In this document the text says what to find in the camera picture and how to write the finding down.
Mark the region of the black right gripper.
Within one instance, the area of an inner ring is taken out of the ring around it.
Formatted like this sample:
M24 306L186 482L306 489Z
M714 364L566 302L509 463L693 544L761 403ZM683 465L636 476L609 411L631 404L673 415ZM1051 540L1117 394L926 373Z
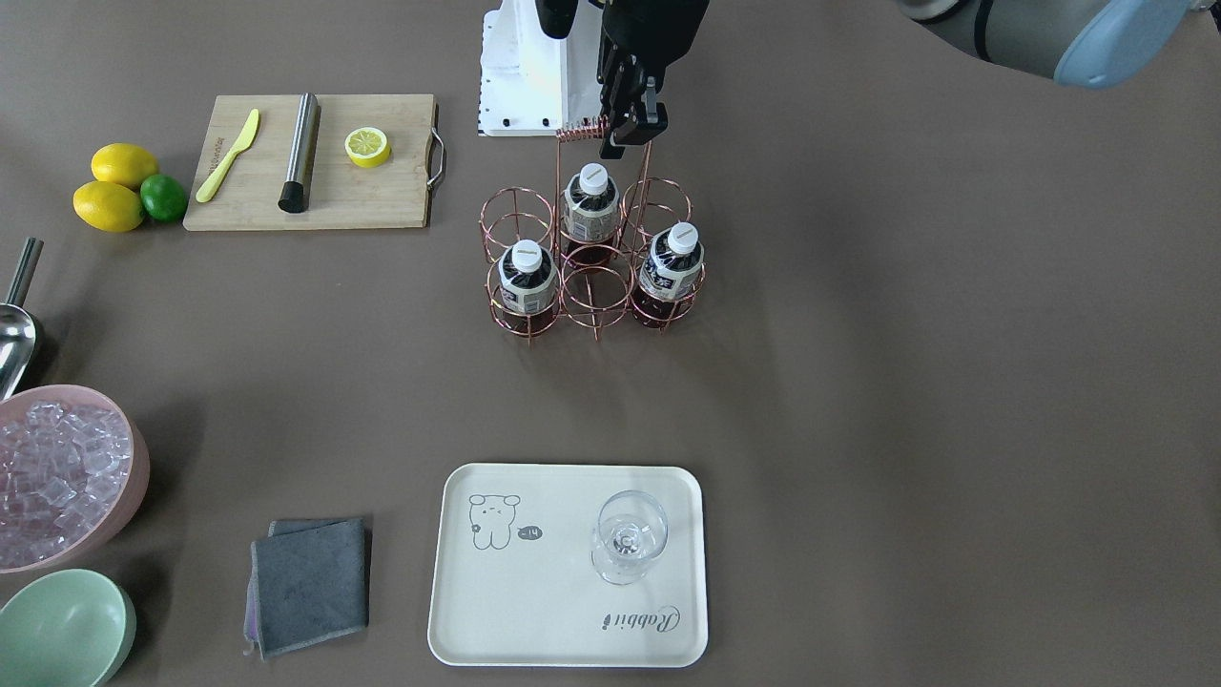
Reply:
M668 129L658 93L665 70L694 46L708 1L598 1L602 160L645 145Z

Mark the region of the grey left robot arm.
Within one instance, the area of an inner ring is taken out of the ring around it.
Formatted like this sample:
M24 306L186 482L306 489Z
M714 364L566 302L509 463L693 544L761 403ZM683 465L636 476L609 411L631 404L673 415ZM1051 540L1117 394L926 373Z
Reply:
M904 17L973 59L1107 90L1139 73L1190 1L899 1Z

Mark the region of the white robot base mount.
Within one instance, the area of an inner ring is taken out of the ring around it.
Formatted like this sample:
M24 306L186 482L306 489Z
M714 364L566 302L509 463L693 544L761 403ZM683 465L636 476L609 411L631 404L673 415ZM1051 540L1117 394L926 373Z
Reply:
M535 1L502 1L484 17L480 135L604 135L597 81L602 9L576 1L564 38L545 34Z

